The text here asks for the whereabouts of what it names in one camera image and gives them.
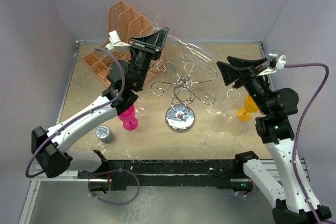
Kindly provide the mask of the clear champagne flute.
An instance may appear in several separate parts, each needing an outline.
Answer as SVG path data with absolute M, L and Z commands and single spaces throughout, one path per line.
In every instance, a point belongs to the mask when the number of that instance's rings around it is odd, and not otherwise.
M 151 22 L 149 26 L 149 30 L 146 32 L 146 35 L 150 35 L 154 32 L 157 32 L 162 27 L 159 22 L 161 21 L 161 16 L 157 15 L 154 20 Z M 194 63 L 198 67 L 202 67 L 204 69 L 210 68 L 212 65 L 215 56 L 207 49 L 202 46 L 197 45 L 195 42 L 189 42 L 187 40 L 182 40 L 172 35 L 170 32 L 167 37 L 175 42 L 178 47 L 183 51 L 182 61 L 185 64 Z

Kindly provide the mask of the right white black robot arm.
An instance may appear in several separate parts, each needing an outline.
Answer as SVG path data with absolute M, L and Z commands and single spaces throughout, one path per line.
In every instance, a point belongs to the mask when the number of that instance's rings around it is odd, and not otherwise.
M 254 152 L 236 155 L 234 173 L 254 182 L 270 203 L 275 223 L 331 223 L 330 208 L 320 204 L 298 157 L 300 129 L 294 131 L 288 118 L 298 112 L 299 96 L 291 88 L 272 90 L 266 77 L 283 68 L 323 67 L 325 75 L 306 106 L 309 108 L 329 76 L 329 67 L 323 63 L 290 65 L 285 55 L 260 60 L 228 56 L 226 62 L 216 64 L 224 84 L 244 87 L 262 114 L 255 119 L 256 131 L 275 162 L 280 181 L 263 168 Z

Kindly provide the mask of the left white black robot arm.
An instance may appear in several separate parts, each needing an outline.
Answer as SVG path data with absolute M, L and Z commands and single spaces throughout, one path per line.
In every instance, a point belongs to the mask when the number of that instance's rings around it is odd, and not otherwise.
M 163 27 L 144 37 L 132 37 L 125 43 L 115 30 L 110 32 L 110 42 L 96 50 L 113 59 L 112 70 L 107 76 L 111 84 L 69 119 L 48 129 L 39 126 L 31 133 L 31 152 L 41 173 L 55 178 L 79 164 L 78 170 L 90 172 L 96 178 L 107 174 L 108 161 L 100 151 L 93 150 L 76 159 L 68 150 L 95 127 L 120 116 L 134 105 L 139 97 L 137 92 L 143 90 L 151 62 L 162 54 L 168 33 L 169 29 Z

